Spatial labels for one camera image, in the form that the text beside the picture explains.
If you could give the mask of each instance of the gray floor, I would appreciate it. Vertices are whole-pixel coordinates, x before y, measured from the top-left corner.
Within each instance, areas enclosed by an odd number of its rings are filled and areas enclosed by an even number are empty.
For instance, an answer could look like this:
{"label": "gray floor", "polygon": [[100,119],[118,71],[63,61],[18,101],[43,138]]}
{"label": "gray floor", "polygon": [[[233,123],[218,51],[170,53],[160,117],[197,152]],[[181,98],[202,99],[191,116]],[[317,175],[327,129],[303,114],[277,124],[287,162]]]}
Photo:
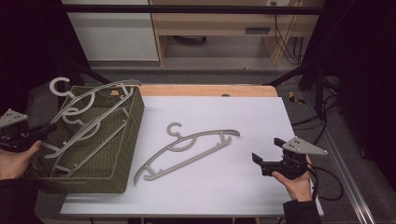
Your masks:
{"label": "gray floor", "polygon": [[[204,44],[197,44],[185,40],[170,39],[163,67],[153,63],[95,63],[94,69],[111,80],[135,78],[143,83],[189,83],[189,84],[262,84],[282,76],[295,67],[283,60],[278,67],[270,65],[266,49],[259,37],[225,37],[210,36]],[[84,77],[87,84],[93,80]],[[309,104],[298,104],[289,100],[289,93],[293,91],[297,99],[307,102],[313,96],[312,91],[300,92],[296,86],[299,80],[295,77],[278,86],[277,92],[284,99],[290,122],[294,123],[311,118],[314,114]],[[50,96],[47,86],[37,88],[31,93],[34,103],[26,112],[33,123],[50,120],[56,110],[56,98]],[[336,103],[334,98],[329,105]],[[359,146],[350,131],[347,121],[335,108],[328,117],[326,131],[331,136],[340,152],[347,169],[352,174],[359,188],[363,200],[367,203],[375,223],[396,223],[396,193],[378,170],[374,161],[361,157]],[[313,142],[318,136],[320,127],[318,121],[313,120],[305,125],[297,126],[296,135]],[[328,149],[329,144],[324,137],[318,141],[318,146]],[[331,158],[312,158],[314,165],[328,169],[337,174]],[[323,196],[335,197],[339,187],[335,180],[325,174],[320,174],[320,193]],[[337,202],[320,200],[323,209],[323,223],[364,223],[358,219],[356,210],[350,202],[350,194]],[[36,212],[46,219],[47,223],[71,223],[81,221],[89,223],[87,218],[62,217],[59,215],[64,195],[48,195],[40,193]],[[111,219],[107,223],[125,223],[125,220]],[[262,223],[276,223],[276,219],[263,219]]]}

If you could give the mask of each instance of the green woven basket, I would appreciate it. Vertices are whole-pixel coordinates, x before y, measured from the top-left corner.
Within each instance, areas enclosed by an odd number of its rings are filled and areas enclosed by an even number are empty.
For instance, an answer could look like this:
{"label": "green woven basket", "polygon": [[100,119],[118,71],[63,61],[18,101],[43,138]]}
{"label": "green woven basket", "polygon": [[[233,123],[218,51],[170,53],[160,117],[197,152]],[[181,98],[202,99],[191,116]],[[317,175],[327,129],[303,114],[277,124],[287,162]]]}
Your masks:
{"label": "green woven basket", "polygon": [[[79,96],[92,89],[89,87],[73,87],[71,92]],[[91,138],[77,141],[62,155],[58,164],[73,169],[75,164],[79,164],[87,158],[126,120],[126,126],[75,173],[69,177],[64,177],[62,171],[57,170],[55,175],[50,176],[56,158],[45,159],[45,155],[52,154],[54,151],[42,147],[37,155],[35,168],[31,169],[28,177],[39,181],[40,187],[48,193],[123,193],[126,190],[134,156],[134,147],[145,107],[139,89],[131,87],[131,90],[134,91],[134,95],[123,104],[129,106],[129,109],[127,109],[129,111],[128,117],[122,110],[109,114],[101,121],[97,133]],[[85,123],[95,119],[107,112],[120,100],[122,95],[125,94],[121,88],[107,88],[98,91],[90,109],[72,117],[70,120],[80,119]],[[90,98],[88,96],[81,99],[73,107],[84,108],[91,100]],[[71,99],[67,98],[63,108],[70,101]],[[63,119],[59,119],[56,131],[49,134],[45,142],[61,148],[63,143],[68,141],[80,127],[79,124],[69,124],[64,122]]]}

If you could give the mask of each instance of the human hand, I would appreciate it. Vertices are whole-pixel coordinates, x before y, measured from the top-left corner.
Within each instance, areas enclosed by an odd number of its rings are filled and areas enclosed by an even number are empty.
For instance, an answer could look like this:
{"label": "human hand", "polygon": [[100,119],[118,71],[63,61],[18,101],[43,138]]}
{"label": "human hand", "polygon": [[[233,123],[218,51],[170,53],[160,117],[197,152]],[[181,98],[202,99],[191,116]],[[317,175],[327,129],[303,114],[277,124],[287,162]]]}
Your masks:
{"label": "human hand", "polygon": [[[306,161],[309,164],[312,164],[308,155],[306,155]],[[300,177],[295,178],[293,180],[287,179],[285,176],[283,176],[281,173],[277,171],[273,171],[272,176],[277,181],[279,181],[279,183],[285,186],[286,190],[289,193],[289,196],[293,200],[297,200],[298,202],[312,201],[311,175],[309,174],[308,171],[306,171]]]}
{"label": "human hand", "polygon": [[40,146],[41,141],[36,141],[28,150],[19,153],[0,149],[0,180],[21,177]]}

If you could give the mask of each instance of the cabinet door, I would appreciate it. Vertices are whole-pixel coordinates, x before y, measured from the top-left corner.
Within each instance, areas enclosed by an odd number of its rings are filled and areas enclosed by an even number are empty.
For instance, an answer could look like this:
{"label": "cabinet door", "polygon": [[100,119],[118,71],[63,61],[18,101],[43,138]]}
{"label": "cabinet door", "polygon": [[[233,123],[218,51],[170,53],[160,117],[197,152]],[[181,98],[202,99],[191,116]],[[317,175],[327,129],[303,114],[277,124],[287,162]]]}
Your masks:
{"label": "cabinet door", "polygon": [[[147,5],[147,0],[63,0],[64,4]],[[68,13],[89,61],[158,61],[148,13]]]}

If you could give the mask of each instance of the white table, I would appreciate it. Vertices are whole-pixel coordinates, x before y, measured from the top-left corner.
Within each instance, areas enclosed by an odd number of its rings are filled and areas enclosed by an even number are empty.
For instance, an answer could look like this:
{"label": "white table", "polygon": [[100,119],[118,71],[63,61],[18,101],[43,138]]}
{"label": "white table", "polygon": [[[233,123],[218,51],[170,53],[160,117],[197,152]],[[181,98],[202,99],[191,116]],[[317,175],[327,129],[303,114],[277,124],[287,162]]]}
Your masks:
{"label": "white table", "polygon": [[[123,194],[69,194],[61,214],[84,217],[279,217],[290,197],[274,178],[262,176],[251,160],[254,152],[265,161],[280,161],[274,138],[294,134],[282,99],[277,97],[144,97],[146,105],[134,152],[128,187]],[[147,181],[136,171],[157,151],[176,141],[166,133],[235,129],[241,137],[192,164]],[[153,163],[166,168],[218,141],[202,137],[185,153],[166,152]],[[323,215],[320,204],[319,213]]]}

